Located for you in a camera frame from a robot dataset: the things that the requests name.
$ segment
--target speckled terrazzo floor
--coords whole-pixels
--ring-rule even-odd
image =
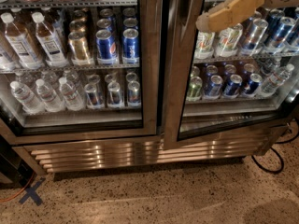
[[[299,140],[274,147],[285,161],[279,175],[251,157],[47,175],[42,204],[20,204],[25,193],[0,203],[0,223],[299,223]],[[278,166],[270,151],[258,160]]]

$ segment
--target cable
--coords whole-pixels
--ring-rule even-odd
[[[278,156],[278,158],[279,158],[279,160],[280,160],[280,168],[277,169],[277,170],[269,170],[269,169],[266,169],[266,168],[264,168],[260,163],[258,163],[258,162],[256,161],[256,159],[254,158],[254,156],[251,156],[251,157],[252,157],[253,161],[255,162],[255,164],[258,165],[258,167],[259,167],[260,169],[264,170],[264,171],[267,172],[267,173],[270,173],[270,174],[273,174],[273,175],[277,175],[277,174],[281,173],[282,170],[284,169],[284,161],[283,161],[283,159],[281,158],[281,156],[278,154],[278,152],[277,152],[275,149],[273,149],[272,147],[271,147],[270,149],[271,149],[271,150]]]
[[[281,142],[276,142],[276,144],[278,144],[278,145],[284,145],[284,144],[290,143],[291,141],[294,141],[299,136],[299,120],[298,119],[295,119],[295,120],[296,120],[296,123],[298,125],[297,135],[295,137],[289,139],[289,140],[281,141]]]
[[[20,189],[17,193],[13,194],[12,196],[10,196],[8,198],[0,199],[0,203],[5,203],[5,202],[11,201],[14,198],[18,197],[22,192],[24,192],[24,190],[28,187],[28,185],[33,181],[35,174],[36,174],[35,172],[32,172],[32,175],[31,175],[29,181],[26,183],[26,185],[22,189]]]

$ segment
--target blue tape x mark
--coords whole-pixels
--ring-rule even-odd
[[[19,203],[24,204],[27,201],[27,199],[31,198],[36,203],[37,206],[41,205],[43,201],[37,195],[36,190],[45,180],[46,180],[45,177],[41,177],[40,180],[37,181],[33,187],[27,188],[25,190],[27,193],[19,200]]]

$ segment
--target bottle cap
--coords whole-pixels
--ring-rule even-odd
[[[20,86],[21,86],[21,83],[18,82],[18,81],[12,81],[12,82],[10,83],[10,87],[11,87],[11,89],[13,89],[13,90],[18,89]]]
[[[5,12],[1,15],[1,19],[3,21],[3,23],[11,23],[14,21],[12,15],[8,12]]]
[[[19,12],[19,11],[21,11],[21,8],[12,8],[11,11],[12,12]]]
[[[42,80],[41,78],[40,79],[38,79],[37,81],[36,81],[36,85],[37,86],[43,86],[43,85],[45,85],[45,81],[44,80]]]
[[[288,63],[286,66],[287,71],[292,71],[295,68],[295,66],[292,63]]]
[[[60,83],[61,85],[66,84],[66,78],[65,78],[65,77],[61,77],[61,78],[59,79],[59,83]]]
[[[43,11],[49,11],[50,10],[50,7],[42,7],[41,8]]]
[[[40,12],[35,12],[34,14],[32,14],[32,19],[35,23],[41,23],[45,20],[43,14],[41,14]]]
[[[23,71],[16,71],[15,74],[20,77],[22,75],[24,75],[24,72]]]

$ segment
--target orange cable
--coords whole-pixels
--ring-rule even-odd
[[[31,175],[29,181],[26,183],[26,185],[21,190],[19,190],[17,193],[13,194],[12,196],[10,196],[8,198],[0,199],[0,203],[5,203],[5,202],[8,202],[8,201],[13,200],[14,198],[18,197],[22,192],[24,192],[24,190],[27,188],[27,186],[32,182],[32,180],[35,177],[35,174],[36,174],[35,172],[32,172],[32,175]]]

